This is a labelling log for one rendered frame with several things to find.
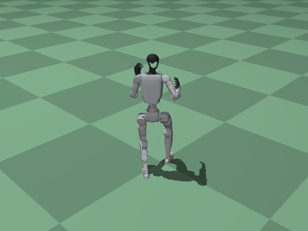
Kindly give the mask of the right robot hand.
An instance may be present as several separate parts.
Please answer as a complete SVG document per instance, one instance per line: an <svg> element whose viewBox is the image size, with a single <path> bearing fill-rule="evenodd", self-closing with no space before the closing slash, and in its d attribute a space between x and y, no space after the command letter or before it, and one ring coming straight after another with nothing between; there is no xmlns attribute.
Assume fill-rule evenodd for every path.
<svg viewBox="0 0 308 231"><path fill-rule="evenodd" d="M179 80L178 80L178 78L176 78L176 77L174 77L174 80L176 80L175 82L175 84L176 84L176 86L175 86L175 88L176 89L178 89L179 87L180 87L180 83L179 83Z"/></svg>

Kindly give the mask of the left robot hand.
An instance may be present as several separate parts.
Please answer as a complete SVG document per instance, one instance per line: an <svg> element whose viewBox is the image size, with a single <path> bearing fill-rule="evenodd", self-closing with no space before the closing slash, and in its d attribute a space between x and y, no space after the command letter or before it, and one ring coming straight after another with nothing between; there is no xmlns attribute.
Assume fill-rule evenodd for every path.
<svg viewBox="0 0 308 231"><path fill-rule="evenodd" d="M143 66L140 65L141 63L137 63L136 66L134 67L135 75L141 74L141 68Z"/></svg>

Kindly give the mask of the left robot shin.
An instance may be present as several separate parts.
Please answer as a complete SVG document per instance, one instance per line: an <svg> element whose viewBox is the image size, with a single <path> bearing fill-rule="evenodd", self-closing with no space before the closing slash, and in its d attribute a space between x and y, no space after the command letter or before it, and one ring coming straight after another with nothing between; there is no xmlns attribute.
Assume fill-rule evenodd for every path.
<svg viewBox="0 0 308 231"><path fill-rule="evenodd" d="M142 148L142 142L140 141L140 151L141 151L141 160L143 163L143 168L144 168L144 174L147 172L148 174L148 168L147 168L147 161L148 161L148 152L147 148L143 149Z"/></svg>

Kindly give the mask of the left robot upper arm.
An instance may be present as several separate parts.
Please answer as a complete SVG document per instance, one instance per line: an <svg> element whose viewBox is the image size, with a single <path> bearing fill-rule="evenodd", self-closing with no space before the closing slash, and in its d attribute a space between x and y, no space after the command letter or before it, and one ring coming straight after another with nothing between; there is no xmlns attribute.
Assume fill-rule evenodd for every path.
<svg viewBox="0 0 308 231"><path fill-rule="evenodd" d="M138 90L140 82L141 82L141 76L142 76L142 74L138 74L133 79L132 92L131 92L131 95L130 95L132 98L137 98L137 96L138 96L137 90Z"/></svg>

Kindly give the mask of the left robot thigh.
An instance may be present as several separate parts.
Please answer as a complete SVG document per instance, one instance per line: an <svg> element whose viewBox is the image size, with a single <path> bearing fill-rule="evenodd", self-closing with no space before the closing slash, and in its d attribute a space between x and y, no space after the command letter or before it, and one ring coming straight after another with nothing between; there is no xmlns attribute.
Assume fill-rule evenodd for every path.
<svg viewBox="0 0 308 231"><path fill-rule="evenodd" d="M146 115L145 113L139 113L137 117L138 130L140 141L142 142L142 148L145 149L148 147L148 141L146 140Z"/></svg>

